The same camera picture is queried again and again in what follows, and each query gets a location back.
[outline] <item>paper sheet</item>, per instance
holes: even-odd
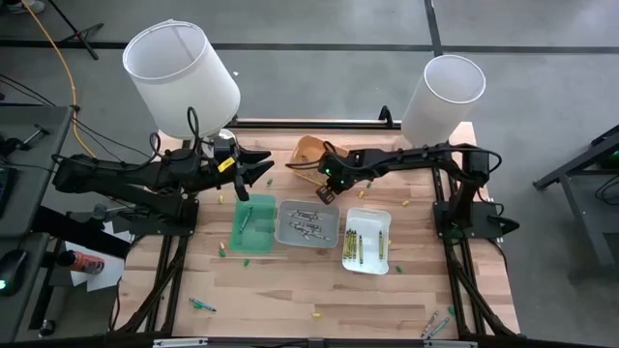
[[[120,238],[123,241],[130,242],[133,238],[129,231],[114,234],[112,222],[106,222],[104,226],[105,229],[103,230],[103,232],[110,234],[116,238]],[[116,285],[120,277],[123,275],[123,272],[125,271],[125,260],[123,259],[96,252],[84,246],[78,246],[69,242],[66,242],[66,247],[67,250],[80,251],[85,254],[99,256],[105,261],[105,267],[103,267],[103,271],[98,275],[87,275],[82,272],[71,271],[71,279],[74,286],[77,286],[86,281],[86,289],[88,292]]]

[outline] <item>small bottle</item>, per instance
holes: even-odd
[[[56,264],[62,267],[69,267],[71,271],[89,275],[98,275],[105,267],[105,261],[101,257],[73,250],[60,253],[56,259]]]

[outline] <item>yellow cable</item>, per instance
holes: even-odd
[[[56,43],[54,42],[54,40],[49,36],[47,31],[45,30],[45,28],[43,27],[43,25],[41,24],[41,22],[37,18],[37,15],[32,12],[32,9],[30,9],[30,6],[28,6],[28,4],[26,3],[25,0],[21,0],[21,3],[26,8],[26,10],[28,10],[30,15],[37,21],[37,24],[39,24],[39,28],[41,28],[41,31],[45,34],[45,36],[47,37],[47,40],[49,41],[49,43],[56,50],[56,53],[58,54],[58,58],[60,58],[60,61],[62,62],[62,65],[65,67],[65,71],[67,72],[67,76],[69,77],[69,82],[71,83],[71,93],[72,93],[72,97],[73,97],[73,105],[77,105],[77,98],[75,97],[74,78],[71,75],[71,71],[69,70],[69,66],[67,66],[67,62],[65,61],[65,58],[62,56],[62,53],[60,53],[60,49],[58,49],[58,47],[56,46]],[[83,147],[84,150],[86,150],[86,152],[90,156],[96,158],[95,154],[93,154],[93,152],[88,148],[88,146],[86,146],[86,144],[84,144],[84,142],[81,140],[81,137],[79,136],[79,134],[77,134],[77,121],[76,121],[77,120],[77,112],[75,110],[74,110],[73,118],[74,118],[74,134],[75,134],[75,139],[77,139],[77,142],[79,142],[81,147]]]

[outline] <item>wooden table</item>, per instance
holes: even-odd
[[[276,163],[249,188],[250,193],[273,194],[278,202],[319,202],[316,185],[284,167],[299,138],[308,133],[346,149],[383,150],[394,150],[400,135],[389,130],[236,130],[243,147],[270,150],[270,160]],[[475,144],[472,124],[461,123],[451,141]],[[165,137],[162,147],[180,145],[180,141]],[[269,178],[273,183],[267,187]],[[363,199],[358,198],[360,190],[366,192]],[[225,197],[223,204],[218,202],[220,194]],[[448,315],[452,298],[443,246],[431,218],[435,197],[429,170],[393,172],[375,180],[371,188],[360,183],[338,196],[332,204],[340,208],[339,244],[330,249],[284,246],[274,241],[269,254],[246,255],[228,249],[227,257],[220,258],[220,242],[227,245],[232,230],[235,197],[231,185],[198,196],[200,213],[185,262],[174,335],[419,338],[434,310],[440,310],[437,322]],[[410,205],[402,207],[404,200]],[[352,207],[392,215],[390,271],[386,275],[353,274],[341,265],[342,233]],[[161,237],[145,238],[130,254],[121,282],[117,326],[129,319],[151,290],[161,242]],[[471,250],[481,293],[504,323],[518,332],[502,257],[483,240],[472,240]],[[251,262],[244,267],[246,258]],[[402,267],[403,274],[397,273],[396,265]],[[189,297],[213,305],[217,313],[194,309]],[[468,297],[463,299],[468,326],[474,330]],[[166,301],[164,295],[160,318]],[[313,313],[321,316],[314,318]],[[457,337],[455,320],[437,336],[441,337]]]

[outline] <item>white plastic tray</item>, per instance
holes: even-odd
[[[359,262],[359,254],[356,259],[344,259],[341,254],[341,264],[348,271],[367,273],[372,275],[385,275],[389,272],[389,225],[391,215],[387,212],[370,209],[352,208],[346,216],[346,229],[357,231],[357,242],[362,236],[364,249],[364,263]],[[378,257],[378,233],[383,233],[383,259]]]

